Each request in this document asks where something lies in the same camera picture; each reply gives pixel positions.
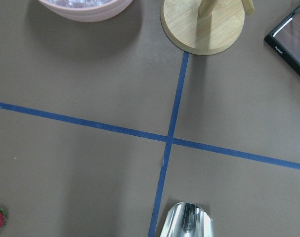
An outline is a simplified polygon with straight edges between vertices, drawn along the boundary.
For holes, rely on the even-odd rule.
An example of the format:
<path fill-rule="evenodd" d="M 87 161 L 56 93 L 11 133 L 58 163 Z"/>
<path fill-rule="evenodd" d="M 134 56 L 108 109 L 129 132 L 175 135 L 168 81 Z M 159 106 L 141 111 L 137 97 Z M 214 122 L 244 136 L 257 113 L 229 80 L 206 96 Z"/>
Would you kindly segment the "metal scoop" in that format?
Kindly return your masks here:
<path fill-rule="evenodd" d="M 179 202 L 167 213 L 161 237 L 213 237 L 213 219 L 201 207 Z"/>

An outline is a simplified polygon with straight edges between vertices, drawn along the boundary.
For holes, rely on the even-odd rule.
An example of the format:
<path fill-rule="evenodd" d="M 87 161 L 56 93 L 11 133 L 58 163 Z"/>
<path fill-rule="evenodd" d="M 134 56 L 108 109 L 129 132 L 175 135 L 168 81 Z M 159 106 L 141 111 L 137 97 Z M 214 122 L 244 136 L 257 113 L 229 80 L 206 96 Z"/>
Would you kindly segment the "pink bowl of ice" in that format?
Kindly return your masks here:
<path fill-rule="evenodd" d="M 54 13 L 77 22 L 100 22 L 108 20 L 120 14 L 132 3 L 131 0 L 110 0 L 97 6 L 69 7 L 52 3 L 50 0 L 40 0 L 39 2 Z"/>

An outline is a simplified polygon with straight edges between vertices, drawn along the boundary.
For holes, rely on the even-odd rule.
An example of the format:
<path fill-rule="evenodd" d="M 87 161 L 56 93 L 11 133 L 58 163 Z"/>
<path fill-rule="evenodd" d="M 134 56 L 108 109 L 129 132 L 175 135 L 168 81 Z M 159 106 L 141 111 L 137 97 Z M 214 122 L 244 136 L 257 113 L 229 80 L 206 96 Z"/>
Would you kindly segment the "wooden stand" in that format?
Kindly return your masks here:
<path fill-rule="evenodd" d="M 162 28 L 169 40 L 195 55 L 214 55 L 240 36 L 245 16 L 253 14 L 251 0 L 164 0 Z"/>

